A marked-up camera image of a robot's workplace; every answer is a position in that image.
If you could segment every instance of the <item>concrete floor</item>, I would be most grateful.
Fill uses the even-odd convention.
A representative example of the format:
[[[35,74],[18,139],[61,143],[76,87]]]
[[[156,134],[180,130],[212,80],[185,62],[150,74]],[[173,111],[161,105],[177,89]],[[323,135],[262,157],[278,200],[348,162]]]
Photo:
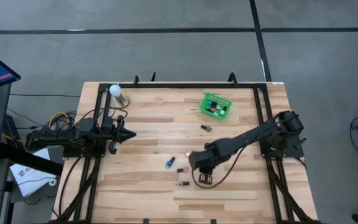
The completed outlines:
[[[358,27],[358,1],[258,0],[261,26]],[[246,0],[0,0],[0,29],[253,27]],[[358,153],[358,32],[263,34],[274,82],[285,82],[308,140],[304,150],[319,219],[353,223]],[[79,95],[85,81],[263,81],[254,33],[0,35],[0,59],[22,75],[13,93]],[[12,96],[9,107],[43,122],[76,98]],[[30,123],[16,118],[18,126]],[[358,133],[354,133],[358,145]],[[47,222],[54,199],[17,203],[14,223]]]

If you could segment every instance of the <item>green basket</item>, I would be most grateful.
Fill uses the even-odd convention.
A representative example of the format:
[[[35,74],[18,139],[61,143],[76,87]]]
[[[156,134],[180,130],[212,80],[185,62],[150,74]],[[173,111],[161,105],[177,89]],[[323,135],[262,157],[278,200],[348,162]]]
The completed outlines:
[[[216,115],[216,114],[208,111],[207,109],[211,108],[211,105],[207,103],[208,100],[215,101],[222,108],[226,106],[227,108],[225,110],[225,114],[221,115],[219,112],[217,112],[218,115]],[[231,107],[231,102],[229,100],[226,100],[224,98],[218,97],[218,96],[216,96],[216,95],[214,95],[212,93],[206,93],[203,101],[200,104],[200,110],[201,110],[202,113],[208,114],[208,115],[210,115],[210,116],[212,116],[212,117],[214,117],[216,119],[220,119],[220,120],[223,120],[223,119],[225,119],[227,117],[227,114],[229,113],[230,107]]]

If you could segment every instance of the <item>wooden tabletop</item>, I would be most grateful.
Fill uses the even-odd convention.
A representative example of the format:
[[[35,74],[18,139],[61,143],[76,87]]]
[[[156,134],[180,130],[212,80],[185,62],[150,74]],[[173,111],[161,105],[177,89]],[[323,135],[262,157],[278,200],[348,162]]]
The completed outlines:
[[[94,109],[98,85],[97,82],[84,84],[77,120]],[[289,110],[284,85],[267,83],[267,86],[273,115]],[[210,219],[217,219],[218,223],[275,223],[266,162],[258,143],[244,150],[229,177],[214,189],[201,189],[192,182],[190,173],[176,172],[177,168],[189,166],[186,152],[258,126],[252,89],[128,88],[123,92],[131,98],[125,109],[128,112],[125,127],[137,136],[118,145],[117,154],[106,151],[102,158],[93,223],[142,223],[144,218],[149,218],[151,223],[209,223]],[[232,101],[225,120],[218,121],[200,112],[200,102],[207,92]],[[264,103],[262,110],[266,120]],[[211,126],[213,131],[206,132],[200,128],[201,124]],[[176,157],[173,167],[166,169],[165,163],[172,156]],[[65,162],[58,196],[75,160]],[[233,160],[234,157],[215,168],[215,181],[225,175]],[[63,210],[78,192],[83,161],[77,163],[68,179]],[[306,214],[317,219],[305,168],[292,158],[284,159],[283,163],[290,193]],[[190,185],[179,187],[176,185],[179,180],[190,181]],[[285,218],[281,194],[279,197]],[[87,203],[88,195],[85,195],[82,218]]]

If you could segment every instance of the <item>desk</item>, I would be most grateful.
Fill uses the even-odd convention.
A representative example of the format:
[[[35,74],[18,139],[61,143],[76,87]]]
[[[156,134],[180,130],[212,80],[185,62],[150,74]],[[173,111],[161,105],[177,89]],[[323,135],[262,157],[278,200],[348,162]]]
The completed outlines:
[[[98,86],[96,82],[84,84],[76,120],[94,109]],[[290,109],[284,85],[268,83],[267,88],[273,115]],[[175,185],[178,180],[191,179],[190,173],[176,172],[176,168],[188,165],[185,152],[259,125],[252,89],[123,88],[123,92],[131,98],[125,127],[137,136],[118,145],[117,154],[106,151],[101,159],[92,223],[142,223],[144,218],[149,218],[150,223],[209,223],[210,219],[217,219],[218,223],[275,223],[266,162],[257,143],[244,150],[233,172],[215,189],[200,189],[192,181],[190,186]],[[224,121],[200,112],[206,92],[232,101]],[[211,126],[213,132],[201,129],[201,124]],[[174,165],[166,169],[165,163],[172,156],[176,157]],[[75,160],[65,162],[62,180]],[[215,168],[215,181],[223,177],[233,160],[234,157]],[[68,179],[63,210],[78,191],[83,161]],[[284,168],[290,193],[311,218],[317,218],[305,168],[292,158],[284,159]],[[279,199],[286,217],[281,194]],[[85,217],[87,201],[85,195],[81,218]]]

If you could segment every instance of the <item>white paper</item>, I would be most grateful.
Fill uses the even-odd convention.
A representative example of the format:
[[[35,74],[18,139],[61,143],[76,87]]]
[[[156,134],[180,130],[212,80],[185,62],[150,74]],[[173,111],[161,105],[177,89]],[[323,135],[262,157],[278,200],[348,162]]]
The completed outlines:
[[[33,155],[50,160],[47,148],[41,149],[38,152],[34,153]],[[48,183],[51,179],[56,178],[56,175],[48,174],[46,172],[41,172],[33,168],[22,166],[19,164],[12,165],[11,171],[13,173],[13,176],[15,177],[17,184],[19,185],[23,197],[27,197],[31,195],[32,193],[40,189],[42,186],[44,186],[46,183]],[[24,183],[29,180],[39,180],[39,179],[42,180]]]

